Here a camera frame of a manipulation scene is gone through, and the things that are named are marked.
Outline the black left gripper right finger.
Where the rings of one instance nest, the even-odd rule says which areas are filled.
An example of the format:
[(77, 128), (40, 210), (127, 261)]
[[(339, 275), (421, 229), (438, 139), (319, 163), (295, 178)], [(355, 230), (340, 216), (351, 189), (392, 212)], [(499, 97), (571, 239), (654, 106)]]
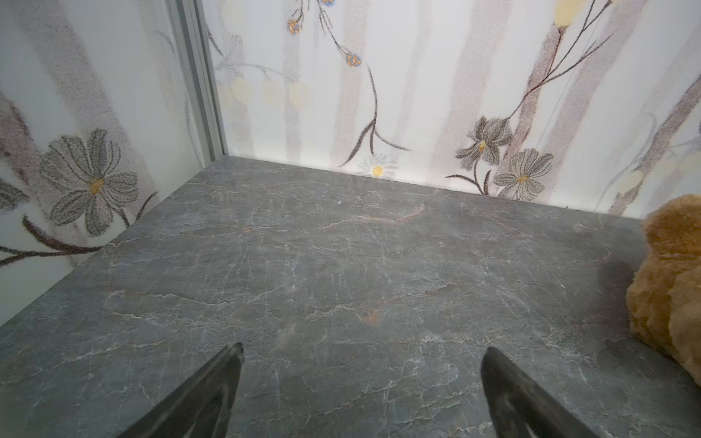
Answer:
[(595, 436), (499, 349), (487, 348), (480, 375), (498, 437)]

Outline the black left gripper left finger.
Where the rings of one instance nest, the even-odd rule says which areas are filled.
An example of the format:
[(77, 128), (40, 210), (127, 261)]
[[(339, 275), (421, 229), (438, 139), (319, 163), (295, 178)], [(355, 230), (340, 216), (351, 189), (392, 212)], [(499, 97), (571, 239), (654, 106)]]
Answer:
[(244, 363), (242, 343), (224, 347), (120, 436), (225, 437)]

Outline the brown teddy bear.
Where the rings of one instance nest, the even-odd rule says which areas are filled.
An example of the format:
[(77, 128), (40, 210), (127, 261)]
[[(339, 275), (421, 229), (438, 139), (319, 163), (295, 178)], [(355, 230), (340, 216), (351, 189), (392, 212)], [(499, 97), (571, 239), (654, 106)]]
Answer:
[(649, 251), (626, 292), (630, 330), (700, 383), (700, 196), (667, 202), (642, 230)]

